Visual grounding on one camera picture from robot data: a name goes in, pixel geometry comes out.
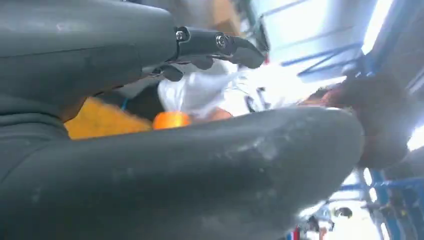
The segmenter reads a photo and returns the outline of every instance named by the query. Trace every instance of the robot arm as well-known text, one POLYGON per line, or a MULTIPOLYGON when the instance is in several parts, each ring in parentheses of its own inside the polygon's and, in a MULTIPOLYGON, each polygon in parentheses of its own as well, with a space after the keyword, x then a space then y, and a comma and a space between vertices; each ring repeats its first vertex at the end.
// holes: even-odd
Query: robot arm
POLYGON ((0 113, 25 105, 67 120, 99 92, 157 74, 179 80, 172 63, 264 60, 246 40, 177 28, 169 12, 129 2, 5 0, 0 23, 0 113))

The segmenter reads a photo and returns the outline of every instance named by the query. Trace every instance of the metal screw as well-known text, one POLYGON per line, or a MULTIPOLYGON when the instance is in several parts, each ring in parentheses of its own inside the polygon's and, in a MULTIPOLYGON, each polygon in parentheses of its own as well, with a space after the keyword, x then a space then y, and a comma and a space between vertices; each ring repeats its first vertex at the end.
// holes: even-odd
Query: metal screw
POLYGON ((227 46, 227 39, 226 39, 226 37, 225 36, 222 36, 222 35, 216 36, 216 45, 220 49, 226 48, 226 46, 227 46))
POLYGON ((183 31, 176 32, 176 39, 178 41, 184 41, 186 39, 186 34, 183 31))

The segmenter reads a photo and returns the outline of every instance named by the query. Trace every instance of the person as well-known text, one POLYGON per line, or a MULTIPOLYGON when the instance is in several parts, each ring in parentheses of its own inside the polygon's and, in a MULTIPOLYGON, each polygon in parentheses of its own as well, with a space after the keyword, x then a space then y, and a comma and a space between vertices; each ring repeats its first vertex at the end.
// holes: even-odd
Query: person
POLYGON ((354 215, 354 213, 349 207, 340 207, 334 211, 334 215, 336 217, 345 217, 350 219, 354 215))
POLYGON ((179 82, 163 80, 138 94, 129 108, 144 117, 140 109, 146 107, 140 106, 151 103, 151 120, 159 112, 180 111, 200 123, 289 106, 343 108, 357 116, 366 136, 358 166, 375 169, 402 160, 417 119, 414 102, 391 76, 348 74, 343 82, 319 87, 276 65, 220 76, 193 72, 179 82))

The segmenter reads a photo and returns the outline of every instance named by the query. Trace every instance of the orange object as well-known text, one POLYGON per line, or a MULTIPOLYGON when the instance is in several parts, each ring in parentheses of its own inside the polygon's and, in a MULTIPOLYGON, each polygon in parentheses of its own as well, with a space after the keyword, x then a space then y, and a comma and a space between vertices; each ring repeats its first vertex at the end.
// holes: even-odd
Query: orange object
POLYGON ((161 112, 153 121, 153 129, 171 129, 190 124, 190 117, 183 112, 161 112))
POLYGON ((65 124, 73 140, 146 132, 152 129, 147 119, 138 118, 119 107, 98 99, 85 101, 78 116, 65 124))

